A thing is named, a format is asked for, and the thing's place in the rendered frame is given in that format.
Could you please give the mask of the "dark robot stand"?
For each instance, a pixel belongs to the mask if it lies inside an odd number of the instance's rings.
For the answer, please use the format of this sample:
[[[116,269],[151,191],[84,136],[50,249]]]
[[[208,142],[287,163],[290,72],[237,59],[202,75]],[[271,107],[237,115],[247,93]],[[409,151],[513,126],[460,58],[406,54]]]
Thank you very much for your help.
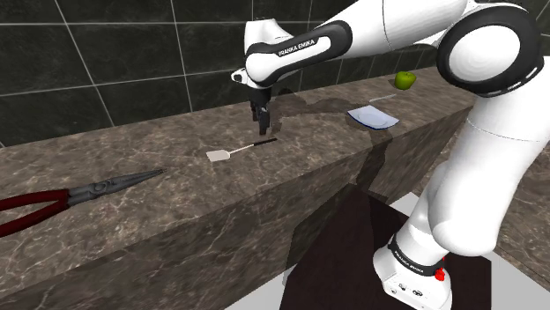
[[[295,230],[279,310],[492,310],[491,263],[412,261],[405,214],[351,185]]]

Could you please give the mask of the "green apple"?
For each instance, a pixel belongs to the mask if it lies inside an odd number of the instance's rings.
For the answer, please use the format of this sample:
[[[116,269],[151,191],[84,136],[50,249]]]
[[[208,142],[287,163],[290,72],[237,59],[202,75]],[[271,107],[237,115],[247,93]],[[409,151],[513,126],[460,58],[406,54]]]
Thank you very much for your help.
[[[399,90],[408,90],[416,81],[416,76],[409,71],[400,71],[394,78],[394,85]]]

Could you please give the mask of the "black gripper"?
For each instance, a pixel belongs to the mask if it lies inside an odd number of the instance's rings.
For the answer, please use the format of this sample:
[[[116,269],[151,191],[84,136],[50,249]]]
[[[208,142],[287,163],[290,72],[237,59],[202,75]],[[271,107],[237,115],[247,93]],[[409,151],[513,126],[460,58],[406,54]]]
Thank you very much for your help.
[[[271,100],[271,88],[264,89],[250,89],[250,106],[252,112],[252,119],[254,122],[258,122],[259,134],[265,135],[267,129],[271,125],[270,111],[267,107],[268,102]]]

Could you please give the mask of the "red-handled needle-nose pliers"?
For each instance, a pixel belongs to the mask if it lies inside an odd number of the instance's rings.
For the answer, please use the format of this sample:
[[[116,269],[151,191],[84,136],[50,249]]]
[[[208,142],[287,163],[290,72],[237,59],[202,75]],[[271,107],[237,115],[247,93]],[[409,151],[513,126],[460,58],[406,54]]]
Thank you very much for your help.
[[[77,188],[45,190],[2,199],[0,200],[0,211],[16,209],[35,203],[50,202],[50,204],[23,217],[1,224],[0,238],[23,231],[31,226],[38,225],[46,219],[52,218],[53,216],[68,210],[74,205],[91,201],[101,196],[123,191],[126,188],[137,185],[140,182],[149,180],[165,172],[166,169],[157,169],[149,172],[118,176]]]

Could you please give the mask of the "white plate with blue rim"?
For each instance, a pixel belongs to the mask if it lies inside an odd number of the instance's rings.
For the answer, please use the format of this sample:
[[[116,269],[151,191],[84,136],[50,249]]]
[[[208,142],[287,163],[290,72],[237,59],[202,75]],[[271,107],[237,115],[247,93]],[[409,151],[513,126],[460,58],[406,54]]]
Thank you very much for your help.
[[[399,119],[370,105],[349,110],[347,113],[355,121],[371,129],[387,129],[399,122]]]

